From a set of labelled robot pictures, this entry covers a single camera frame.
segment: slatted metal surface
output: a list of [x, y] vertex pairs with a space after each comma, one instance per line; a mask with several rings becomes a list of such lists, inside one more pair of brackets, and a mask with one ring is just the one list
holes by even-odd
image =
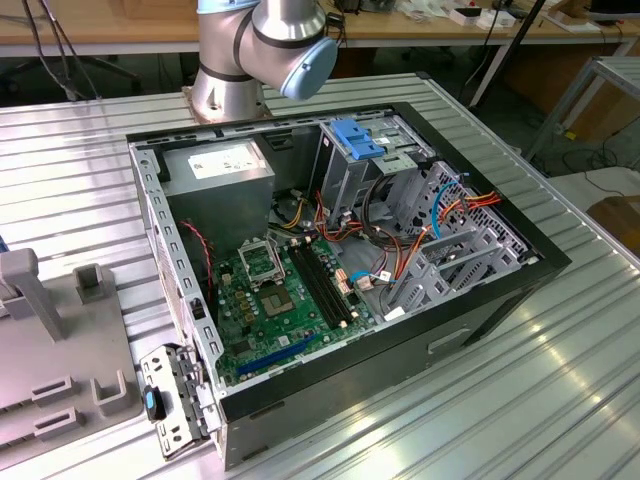
[[[232, 472], [222, 472], [212, 445], [165, 464], [141, 415], [0, 476], [639, 478], [633, 257], [430, 81], [333, 81], [304, 104], [266, 96], [276, 115], [411, 102], [572, 265], [486, 340]], [[122, 136], [192, 124], [179, 94], [0, 110], [2, 236], [11, 248], [34, 248], [44, 277], [89, 261], [110, 266], [135, 361], [175, 335]]]
[[594, 71], [640, 100], [639, 57], [603, 57], [594, 62]]

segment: green motherboard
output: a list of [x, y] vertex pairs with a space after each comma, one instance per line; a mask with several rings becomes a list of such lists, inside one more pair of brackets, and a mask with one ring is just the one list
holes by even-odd
[[[316, 267], [313, 271], [300, 263], [296, 258], [298, 252], [293, 248], [277, 248], [285, 271], [280, 284], [266, 282], [252, 287], [239, 254], [215, 265], [218, 278], [222, 277], [217, 328], [225, 350], [217, 370], [227, 385], [236, 385], [284, 365], [302, 353], [314, 352], [361, 334], [374, 323], [366, 305], [355, 293], [344, 296], [339, 292], [335, 271], [340, 266], [328, 243], [318, 239], [306, 247], [306, 254], [315, 257], [308, 262]], [[256, 253], [252, 253], [248, 263], [256, 272], [274, 267], [267, 255], [259, 258]], [[333, 306], [342, 302], [338, 306], [349, 314], [346, 324], [337, 326], [332, 319], [327, 322], [325, 316], [330, 315], [322, 312], [330, 311], [326, 310], [330, 295], [319, 295], [317, 285], [309, 286], [303, 281], [306, 278], [316, 284], [320, 275], [326, 276], [321, 279], [325, 286], [329, 285], [326, 282], [329, 280], [334, 289], [329, 292], [335, 299]]]

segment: yellow cable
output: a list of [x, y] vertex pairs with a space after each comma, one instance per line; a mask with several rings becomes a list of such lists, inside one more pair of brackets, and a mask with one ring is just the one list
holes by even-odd
[[295, 227], [300, 221], [301, 216], [302, 216], [302, 200], [300, 200], [300, 202], [298, 203], [298, 210], [296, 212], [296, 216], [289, 223], [287, 223], [286, 225], [283, 225], [282, 228], [289, 229], [289, 228]]
[[480, 195], [479, 197], [465, 197], [465, 200], [472, 200], [472, 201], [479, 201], [479, 200], [483, 200], [485, 198], [489, 198], [493, 195], [495, 195], [496, 192], [491, 192], [491, 193], [487, 193], [486, 195]]

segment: table leg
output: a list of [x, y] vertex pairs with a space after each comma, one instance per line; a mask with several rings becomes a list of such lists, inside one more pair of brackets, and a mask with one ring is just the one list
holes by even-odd
[[[637, 38], [625, 40], [623, 43], [621, 43], [618, 46], [613, 56], [626, 57], [627, 54], [633, 49], [633, 47], [636, 45], [637, 42], [638, 42]], [[565, 118], [564, 122], [562, 122], [562, 126], [565, 128], [565, 130], [568, 130], [571, 127], [571, 125], [575, 123], [575, 121], [582, 114], [582, 112], [584, 112], [584, 109], [587, 108], [589, 103], [591, 103], [591, 100], [593, 100], [593, 97], [595, 97], [596, 93], [598, 93], [598, 90], [600, 90], [602, 85], [604, 85], [604, 82], [605, 80], [602, 77], [597, 77], [591, 83], [591, 85], [589, 85], [589, 88], [585, 90], [584, 95], [582, 95], [580, 100], [576, 102], [575, 106], [569, 112], [569, 115], [567, 115], [567, 118]]]
[[482, 94], [487, 89], [487, 85], [489, 85], [489, 82], [491, 81], [493, 76], [496, 74], [498, 67], [502, 63], [502, 60], [504, 59], [504, 56], [507, 54], [508, 51], [509, 51], [509, 44], [502, 45], [498, 49], [495, 56], [493, 57], [493, 61], [491, 62], [491, 65], [489, 65], [489, 69], [487, 70], [487, 73], [484, 74], [484, 78], [482, 79], [482, 82], [480, 82], [480, 86], [478, 87], [478, 90], [476, 90], [476, 93], [473, 96], [473, 99], [471, 100], [471, 104], [469, 105], [470, 107], [475, 107], [478, 104], [478, 102], [480, 101], [480, 98], [482, 97]]
[[573, 104], [575, 99], [580, 95], [583, 91], [584, 87], [593, 79], [593, 62], [594, 60], [588, 61], [580, 73], [576, 76], [576, 79], [569, 85], [569, 88], [564, 93], [564, 95], [560, 98], [556, 106], [553, 108], [547, 119], [540, 127], [536, 137], [534, 138], [531, 146], [523, 155], [525, 160], [530, 162], [536, 153], [542, 149], [544, 144], [549, 139], [549, 134], [553, 131], [555, 125], [560, 121], [562, 115], [566, 113], [569, 107]]

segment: floor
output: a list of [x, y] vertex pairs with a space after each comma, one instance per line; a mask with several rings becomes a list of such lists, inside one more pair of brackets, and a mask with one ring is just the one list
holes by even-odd
[[[438, 48], [412, 49], [407, 58], [408, 49], [378, 50], [372, 68], [368, 74], [385, 75], [391, 73], [426, 71], [440, 85], [454, 96], [458, 96], [460, 86], [469, 73], [474, 70], [478, 48], [452, 48], [444, 52]], [[195, 54], [184, 55], [183, 64], [188, 71], [197, 68]], [[0, 71], [19, 63], [20, 60], [0, 60]], [[144, 94], [178, 91], [182, 84], [180, 58], [177, 54], [120, 56], [117, 64], [122, 68], [138, 73], [142, 80]], [[54, 65], [60, 71], [60, 65]], [[105, 98], [132, 95], [131, 83], [118, 80], [110, 73], [103, 73], [93, 66], [87, 66], [99, 94]], [[89, 92], [89, 86], [79, 74], [75, 73], [78, 89]], [[37, 68], [19, 77], [19, 91], [9, 93], [0, 90], [0, 107], [37, 103], [62, 102], [66, 97], [55, 86], [42, 68]], [[463, 95], [468, 101], [479, 80], [474, 80]], [[476, 112], [482, 121], [498, 133], [514, 148], [524, 149], [544, 121], [544, 115], [524, 98], [508, 87], [498, 84], [492, 91], [481, 110]], [[573, 171], [590, 170], [604, 166], [632, 166], [640, 151], [640, 121], [607, 142], [607, 147], [615, 152], [603, 161], [594, 157], [592, 151], [599, 145], [585, 145], [579, 141], [570, 141], [564, 136], [555, 135], [550, 144], [536, 157], [534, 165], [547, 176], [559, 176]]]

